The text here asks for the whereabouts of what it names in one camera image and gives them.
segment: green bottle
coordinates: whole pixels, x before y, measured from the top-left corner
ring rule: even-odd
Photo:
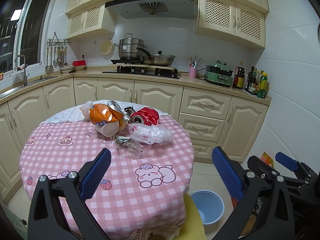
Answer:
[[[266,88],[267,88],[268,74],[263,72],[259,84],[259,90],[257,92],[258,98],[265,98]]]

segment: countertop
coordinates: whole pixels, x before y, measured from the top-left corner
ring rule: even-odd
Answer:
[[[134,74],[119,74],[119,73],[102,73],[102,71],[105,71],[106,69],[111,69],[112,65],[108,67],[88,67],[85,70],[80,70],[75,73],[61,73],[60,71],[48,74],[48,75],[43,75],[43,76],[58,76],[56,78],[52,78],[49,80],[44,80],[42,82],[24,87],[22,89],[19,89],[15,91],[12,94],[7,95],[6,97],[3,97],[0,99],[0,105],[9,101],[12,98],[15,98],[16,96],[19,96],[25,92],[28,92],[30,90],[33,90],[38,87],[42,87],[44,85],[71,78],[71,77],[97,77],[97,78],[121,78],[121,79],[131,79],[131,80],[142,80],[142,81],[152,81],[152,82],[161,82],[161,83],[167,83],[167,84],[173,84],[173,85],[181,85],[181,86],[186,86],[186,87],[193,87],[193,88],[198,88],[198,89],[204,89],[204,90],[209,90],[209,91],[214,91],[218,93],[223,93],[231,96],[236,96],[239,98],[244,98],[247,100],[251,100],[254,102],[258,102],[264,105],[269,106],[271,102],[271,97],[267,96],[266,99],[258,98],[256,96],[252,96],[248,94],[247,92],[236,89],[233,87],[227,88],[227,87],[222,87],[214,84],[210,84],[205,80],[201,80],[198,78],[189,78],[187,75],[182,75],[179,79],[173,79],[173,78],[165,78],[165,77],[156,77],[156,76],[143,76],[143,75],[134,75]],[[39,77],[34,77],[28,79],[29,82],[37,79]],[[7,89],[4,89],[0,91],[0,94],[5,92],[6,90],[9,90],[10,88],[13,88],[16,85],[13,85],[11,87],[8,87]]]

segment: metal bolt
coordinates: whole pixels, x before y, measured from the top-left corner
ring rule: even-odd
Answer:
[[[251,178],[251,179],[252,179],[252,178],[254,178],[255,176],[256,176],[256,175],[254,174],[254,172],[252,172],[252,171],[248,171],[248,172],[247,172],[247,177],[248,177],[248,178]]]
[[[284,178],[283,178],[282,176],[277,176],[277,181],[283,182],[283,181],[284,181]]]
[[[44,182],[47,179],[45,175],[41,175],[39,181]]]
[[[70,172],[70,173],[68,174],[68,177],[69,177],[70,179],[74,179],[76,176],[77,176],[77,173],[76,173],[75,171],[72,171],[72,172]]]

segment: sink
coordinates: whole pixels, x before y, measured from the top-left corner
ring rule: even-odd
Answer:
[[[42,82],[42,81],[45,81],[45,80],[48,80],[48,79],[52,79],[52,78],[56,78],[56,77],[58,77],[58,76],[47,76],[47,77],[40,76],[39,79],[36,79],[36,80],[28,82],[27,86],[30,86],[30,85],[33,85],[33,84],[37,84],[39,82]],[[3,92],[2,94],[0,94],[0,99],[4,98],[7,95],[10,95],[13,92],[15,92],[15,91],[17,91],[19,89],[22,89],[22,88],[24,88],[24,85],[19,85],[19,86],[15,87],[15,88],[11,88],[11,89],[7,90],[6,92]]]

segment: pink checkered tablecloth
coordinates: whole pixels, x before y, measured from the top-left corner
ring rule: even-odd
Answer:
[[[111,239],[145,240],[150,233],[174,238],[186,217],[183,194],[189,188],[195,153],[188,133],[172,117],[160,116],[160,124],[171,131],[173,141],[147,145],[146,158],[137,160],[124,157],[124,150],[91,122],[40,125],[20,157],[30,199],[40,175],[63,178],[108,148],[111,165],[93,197],[86,200],[102,229]],[[61,205],[71,229],[78,232],[63,198]]]

